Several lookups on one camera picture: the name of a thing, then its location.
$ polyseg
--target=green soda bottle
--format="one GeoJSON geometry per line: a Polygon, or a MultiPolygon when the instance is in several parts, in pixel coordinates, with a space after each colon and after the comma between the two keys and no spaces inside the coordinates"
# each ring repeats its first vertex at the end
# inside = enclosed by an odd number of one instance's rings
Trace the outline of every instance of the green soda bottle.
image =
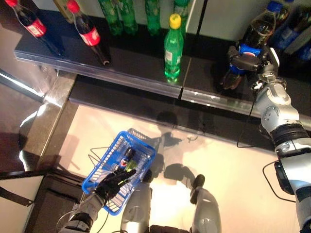
{"type": "Polygon", "coordinates": [[[132,0],[117,0],[118,8],[120,10],[124,30],[130,35],[135,35],[138,30],[138,26],[135,20],[135,12],[133,8],[132,0]]]}
{"type": "Polygon", "coordinates": [[[180,60],[183,52],[184,38],[180,32],[181,17],[179,14],[170,16],[170,30],[164,40],[165,71],[169,82],[176,82],[180,72],[180,60]]]}
{"type": "Polygon", "coordinates": [[[108,22],[109,29],[113,35],[121,35],[123,26],[119,19],[119,14],[112,0],[98,0],[103,14],[108,22]]]}
{"type": "Polygon", "coordinates": [[[158,0],[145,0],[145,9],[150,35],[157,35],[160,32],[160,6],[158,0]]]}
{"type": "Polygon", "coordinates": [[[183,37],[186,36],[186,24],[188,19],[188,3],[190,0],[175,0],[174,1],[174,13],[181,16],[180,31],[183,37]]]}

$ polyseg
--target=cable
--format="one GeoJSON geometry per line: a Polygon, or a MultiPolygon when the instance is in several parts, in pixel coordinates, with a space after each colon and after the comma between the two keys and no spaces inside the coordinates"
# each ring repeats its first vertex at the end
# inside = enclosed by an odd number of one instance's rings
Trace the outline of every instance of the cable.
{"type": "Polygon", "coordinates": [[[56,232],[56,233],[58,233],[58,225],[59,225],[59,222],[60,222],[66,215],[71,214],[71,213],[75,212],[76,210],[77,210],[77,209],[70,210],[70,211],[68,211],[67,213],[63,214],[63,215],[59,218],[59,220],[57,221],[56,227],[55,227],[55,232],[56,232]]]}
{"type": "Polygon", "coordinates": [[[238,141],[237,141],[237,147],[238,147],[238,148],[252,148],[252,147],[256,147],[256,146],[243,146],[243,147],[240,147],[240,146],[239,146],[240,139],[242,138],[242,135],[243,135],[243,133],[244,133],[244,130],[245,130],[245,128],[246,128],[246,125],[248,124],[249,119],[251,118],[251,114],[252,114],[252,111],[253,111],[255,102],[256,102],[256,99],[254,99],[254,101],[253,101],[253,104],[252,104],[252,107],[251,107],[251,111],[250,111],[249,114],[248,114],[247,120],[246,120],[246,122],[244,123],[243,128],[242,128],[242,131],[241,131],[240,136],[239,136],[239,138],[238,138],[238,141]]]}
{"type": "Polygon", "coordinates": [[[104,227],[104,225],[106,224],[107,219],[108,219],[108,216],[109,216],[109,212],[107,211],[106,220],[105,220],[105,222],[103,223],[102,227],[97,231],[97,233],[99,233],[99,232],[102,230],[102,228],[104,227]]]}
{"type": "Polygon", "coordinates": [[[275,160],[275,161],[273,161],[273,162],[271,162],[271,163],[268,163],[267,165],[265,165],[265,166],[262,168],[262,173],[263,173],[264,177],[266,178],[266,181],[268,182],[268,184],[269,184],[269,186],[270,186],[272,192],[274,193],[274,195],[276,195],[277,198],[279,198],[279,199],[281,199],[281,200],[285,200],[285,201],[289,201],[289,202],[294,202],[294,203],[296,203],[296,201],[294,201],[294,200],[289,200],[289,199],[285,199],[285,198],[279,197],[279,196],[276,194],[276,192],[274,191],[274,189],[272,188],[272,185],[270,184],[270,182],[269,182],[269,180],[268,180],[266,174],[264,173],[265,168],[268,167],[268,166],[271,165],[271,164],[274,164],[275,162],[277,162],[277,160],[275,160]]]}

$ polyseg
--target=red label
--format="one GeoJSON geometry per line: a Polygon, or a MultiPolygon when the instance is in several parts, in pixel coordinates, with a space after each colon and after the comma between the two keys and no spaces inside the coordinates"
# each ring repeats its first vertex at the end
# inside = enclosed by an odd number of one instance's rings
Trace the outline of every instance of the red label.
{"type": "Polygon", "coordinates": [[[101,37],[99,36],[95,27],[89,33],[80,34],[80,36],[82,37],[84,42],[89,46],[97,45],[101,40],[101,37]]]}
{"type": "Polygon", "coordinates": [[[47,31],[47,28],[38,18],[32,23],[32,25],[26,27],[26,29],[35,37],[43,36],[47,31]]]}

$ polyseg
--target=plastic bottle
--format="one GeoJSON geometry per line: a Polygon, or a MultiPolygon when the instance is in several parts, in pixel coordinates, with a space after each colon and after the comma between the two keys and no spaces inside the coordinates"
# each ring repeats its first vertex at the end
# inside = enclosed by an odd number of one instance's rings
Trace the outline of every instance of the plastic bottle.
{"type": "Polygon", "coordinates": [[[311,25],[311,8],[298,7],[291,21],[275,41],[274,48],[278,53],[289,46],[307,27],[311,25]]]}
{"type": "Polygon", "coordinates": [[[63,54],[64,47],[61,42],[56,41],[50,34],[49,29],[41,22],[34,12],[21,6],[18,0],[5,0],[5,2],[13,8],[17,19],[31,35],[45,44],[53,54],[58,56],[63,54]]]}
{"type": "Polygon", "coordinates": [[[73,23],[73,15],[67,8],[68,0],[53,0],[59,12],[63,15],[68,23],[73,23]]]}
{"type": "MultiPolygon", "coordinates": [[[[270,1],[267,9],[254,18],[249,25],[240,43],[240,54],[258,56],[261,49],[267,44],[269,37],[273,34],[276,27],[276,13],[280,11],[282,4],[270,1]]],[[[235,89],[246,71],[230,64],[229,71],[226,73],[221,84],[224,89],[235,89]]]]}
{"type": "Polygon", "coordinates": [[[157,35],[160,32],[160,5],[158,0],[145,0],[145,10],[150,35],[157,35]]]}
{"type": "Polygon", "coordinates": [[[135,12],[132,0],[117,0],[117,6],[123,19],[124,30],[130,35],[135,35],[138,26],[135,20],[135,12]]]}
{"type": "Polygon", "coordinates": [[[83,41],[96,54],[98,61],[102,65],[110,63],[111,57],[108,51],[108,47],[103,44],[97,29],[89,17],[80,11],[80,7],[75,0],[69,0],[67,7],[73,13],[74,25],[78,33],[82,37],[83,41]]]}
{"type": "Polygon", "coordinates": [[[174,1],[174,13],[177,13],[181,17],[180,31],[183,37],[186,36],[186,24],[188,19],[188,4],[190,0],[175,0],[174,1]]]}
{"type": "Polygon", "coordinates": [[[169,82],[176,82],[180,72],[180,61],[183,52],[184,38],[180,32],[181,17],[179,14],[170,16],[170,30],[164,40],[165,71],[169,82]]]}
{"type": "Polygon", "coordinates": [[[112,0],[98,0],[103,14],[108,22],[109,29],[113,35],[121,35],[123,26],[119,19],[119,14],[112,0]]]}
{"type": "Polygon", "coordinates": [[[279,13],[276,14],[276,29],[279,28],[290,14],[291,6],[294,0],[283,0],[282,8],[279,13]]]}

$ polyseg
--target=blue shopping basket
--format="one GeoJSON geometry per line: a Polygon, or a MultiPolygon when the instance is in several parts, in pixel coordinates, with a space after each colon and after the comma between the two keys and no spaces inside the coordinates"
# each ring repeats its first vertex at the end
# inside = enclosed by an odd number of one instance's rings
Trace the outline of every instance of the blue shopping basket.
{"type": "Polygon", "coordinates": [[[143,179],[156,156],[155,149],[132,134],[121,131],[107,149],[100,162],[82,183],[83,191],[89,194],[109,173],[115,171],[129,147],[132,147],[136,151],[135,156],[132,158],[137,163],[137,167],[135,167],[136,174],[110,200],[109,206],[104,206],[104,209],[111,215],[117,215],[121,212],[123,206],[134,191],[135,186],[143,179]]]}

